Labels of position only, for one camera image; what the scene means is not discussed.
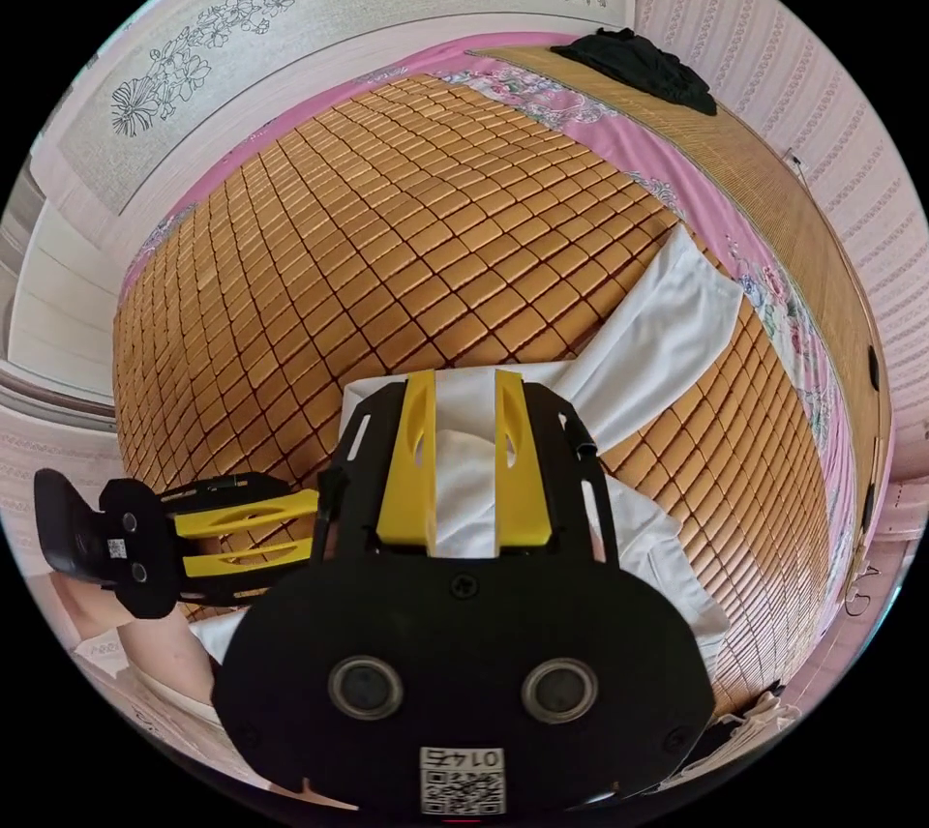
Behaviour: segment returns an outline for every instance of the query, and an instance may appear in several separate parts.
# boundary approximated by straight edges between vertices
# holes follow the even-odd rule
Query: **white cloth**
[[[772,693],[762,693],[755,707],[745,714],[744,718],[735,715],[724,715],[718,723],[729,724],[738,722],[738,727],[729,736],[729,740],[712,754],[686,766],[679,773],[668,777],[658,786],[658,789],[668,789],[682,783],[689,783],[732,763],[744,754],[754,751],[766,741],[770,741],[785,728],[793,725],[800,718],[800,710],[792,705],[782,705],[781,700]]]
[[[139,669],[139,667],[134,664],[127,664],[127,666],[132,669],[133,675],[138,678],[142,686],[148,687],[152,693],[158,698],[163,699],[168,705],[172,705],[175,709],[180,709],[182,712],[187,712],[188,715],[193,715],[195,718],[201,719],[210,725],[222,727],[220,717],[216,714],[216,709],[214,709],[212,705],[207,705],[205,702],[198,702],[196,699],[191,699],[183,693],[178,693],[177,690],[172,690],[161,680],[156,680],[154,676],[149,676],[144,670]]]
[[[742,290],[677,225],[625,300],[573,361],[514,366],[570,401],[601,451],[609,451],[689,390],[732,339]],[[494,552],[494,372],[436,373],[436,506],[439,557]],[[345,387],[342,430],[355,406],[392,380]],[[620,566],[668,598],[691,626],[713,677],[729,629],[697,580],[677,535],[680,523],[619,481],[607,479]],[[197,623],[218,660],[242,613]]]

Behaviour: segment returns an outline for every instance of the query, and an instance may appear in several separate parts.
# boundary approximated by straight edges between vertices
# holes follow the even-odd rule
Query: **bamboo mat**
[[[716,116],[665,103],[545,47],[476,51],[606,103],[672,144],[753,224],[791,274],[823,338],[852,429],[856,515],[880,486],[890,438],[890,395],[877,325],[851,262],[813,197],[770,147],[722,105]],[[871,383],[868,345],[882,379]]]
[[[232,173],[127,296],[126,469],[155,489],[244,469],[311,485],[347,383],[573,356],[678,223],[582,145],[463,86],[411,77],[330,109]],[[823,604],[824,480],[747,301],[703,379],[604,462],[680,518],[733,622],[719,711],[787,678]]]

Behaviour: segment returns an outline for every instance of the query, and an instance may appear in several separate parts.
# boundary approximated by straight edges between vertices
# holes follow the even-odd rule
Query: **pink bedsheet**
[[[437,45],[396,64],[312,97],[258,129],[212,167],[165,216],[146,240],[126,276],[123,295],[173,227],[236,167],[268,142],[332,105],[405,74],[429,73],[463,83],[513,106],[588,147],[630,174],[687,221],[742,284],[778,357],[803,401],[823,468],[831,545],[831,574],[821,633],[837,607],[854,547],[854,450],[846,406],[835,369],[816,325],[790,276],[739,209],[675,148],[604,103],[469,50],[509,44],[563,44],[573,36],[514,33],[472,36]],[[875,503],[879,513],[886,477]]]

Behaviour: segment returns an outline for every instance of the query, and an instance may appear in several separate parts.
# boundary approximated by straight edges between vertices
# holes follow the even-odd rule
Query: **wall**
[[[16,175],[0,220],[0,360],[7,357],[16,284],[44,204],[45,196],[24,166]]]
[[[877,113],[777,0],[636,0],[638,32],[693,67],[807,182],[877,318],[896,413],[893,474],[929,474],[929,224]]]
[[[809,712],[831,692],[884,620],[913,561],[917,544],[916,541],[875,541],[871,545],[868,551],[871,575],[857,582],[857,594],[847,602],[848,611],[836,616],[788,684],[782,701]]]
[[[47,202],[16,285],[9,363],[51,388],[111,401],[121,280],[122,269]]]
[[[60,470],[92,505],[107,480],[123,476],[115,434],[51,425],[0,405],[0,519],[27,577],[49,570],[33,507],[33,477],[40,467]]]
[[[918,541],[929,518],[929,477],[891,483],[874,532],[876,542]]]

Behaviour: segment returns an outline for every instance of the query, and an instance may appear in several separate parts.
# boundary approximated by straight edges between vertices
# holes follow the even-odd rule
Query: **bed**
[[[246,466],[309,484],[348,382],[577,353],[683,222],[743,287],[733,342],[604,463],[682,522],[733,622],[714,684],[732,711],[789,679],[841,605],[885,473],[880,348],[776,157],[728,114],[707,138],[703,117],[547,51],[570,37],[420,51],[291,108],[203,175],[124,283],[125,466],[155,488]]]

